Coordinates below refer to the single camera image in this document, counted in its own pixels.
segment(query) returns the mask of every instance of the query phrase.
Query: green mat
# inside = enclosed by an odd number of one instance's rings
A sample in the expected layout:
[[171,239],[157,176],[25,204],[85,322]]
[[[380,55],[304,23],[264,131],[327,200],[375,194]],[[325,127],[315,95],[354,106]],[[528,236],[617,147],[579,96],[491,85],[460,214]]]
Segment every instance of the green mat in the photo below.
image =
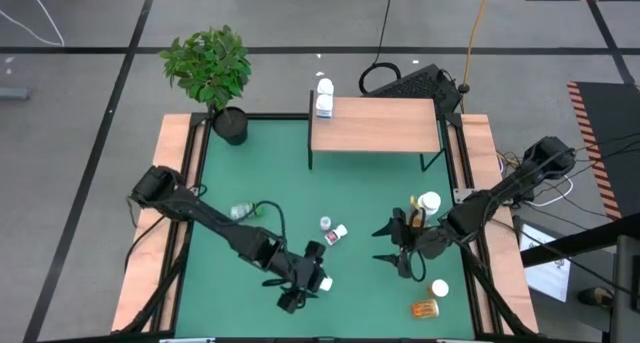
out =
[[[444,157],[421,173],[417,154],[315,153],[309,171],[306,149],[306,121],[252,120],[247,142],[237,147],[212,134],[202,176],[209,192],[202,199],[227,214],[240,202],[280,204],[289,250],[298,254],[309,240],[323,242],[320,217],[344,224],[349,233],[324,255],[331,290],[290,315],[276,306],[279,288],[260,286],[274,275],[243,262],[223,239],[196,224],[176,336],[473,338],[458,248],[426,261],[423,283],[400,278],[392,265],[371,258],[397,253],[389,237],[371,234],[387,223],[393,207],[408,208],[410,195],[436,191],[440,212],[451,207]],[[278,214],[268,206],[246,224],[280,233]],[[427,299],[427,284],[438,278],[450,286],[449,295],[438,299],[440,316],[412,318],[410,304]]]

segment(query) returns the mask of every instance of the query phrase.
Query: black line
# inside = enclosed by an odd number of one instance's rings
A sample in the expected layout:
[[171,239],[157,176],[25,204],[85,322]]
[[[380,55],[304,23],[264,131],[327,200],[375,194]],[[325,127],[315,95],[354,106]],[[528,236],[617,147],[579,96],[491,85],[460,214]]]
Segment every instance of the black line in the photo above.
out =
[[[0,47],[0,54],[126,54],[127,47]],[[169,47],[136,47],[136,54],[158,54]],[[248,47],[249,54],[376,54],[378,47],[334,46],[334,47]],[[382,54],[467,54],[466,47],[382,47]],[[548,55],[548,56],[592,56],[640,55],[640,48],[579,48],[579,47],[476,47],[474,55]]]
[[596,21],[596,25],[600,30],[600,34],[602,34],[604,42],[607,44],[607,48],[611,51],[611,56],[613,57],[613,61],[616,64],[616,68],[618,69],[618,73],[620,74],[622,81],[625,84],[635,84],[636,81],[633,79],[627,64],[622,58],[622,53],[620,52],[620,49],[618,49],[607,23],[604,21],[604,17],[602,16],[602,12],[600,12],[598,4],[593,0],[587,0],[587,5],[589,6],[589,10],[591,10],[593,19]]
[[131,69],[131,63],[135,56],[134,49],[140,43],[140,37],[142,37],[142,31],[147,22],[147,17],[149,16],[152,3],[153,0],[145,0],[142,6],[140,17],[138,18],[138,22],[136,23],[136,27],[133,31],[133,36],[129,43],[129,48],[124,57],[124,61],[122,62],[122,66],[120,67],[120,72],[118,73],[118,77],[114,83],[109,103],[107,104],[102,117],[102,122],[100,123],[96,140],[91,148],[89,160],[87,161],[84,173],[82,174],[80,186],[78,187],[78,191],[73,199],[69,216],[67,217],[64,229],[62,230],[62,236],[60,237],[55,254],[53,255],[51,266],[49,267],[49,272],[47,273],[40,295],[38,296],[38,301],[36,302],[31,319],[29,320],[29,325],[27,326],[23,339],[23,342],[25,343],[36,342],[40,336],[42,324],[44,323],[47,311],[49,310],[49,305],[51,304],[51,299],[53,298],[56,286],[60,280],[60,274],[62,273],[62,268],[64,267],[65,260],[67,259],[71,242],[73,241],[76,228],[78,227],[80,215],[82,214],[82,209],[84,208],[85,201],[87,200],[91,182],[93,181],[93,176],[96,173],[100,156],[102,155],[102,149],[104,148],[104,144],[107,140],[113,116],[118,107],[118,102],[122,95],[122,90],[127,80],[129,70]]

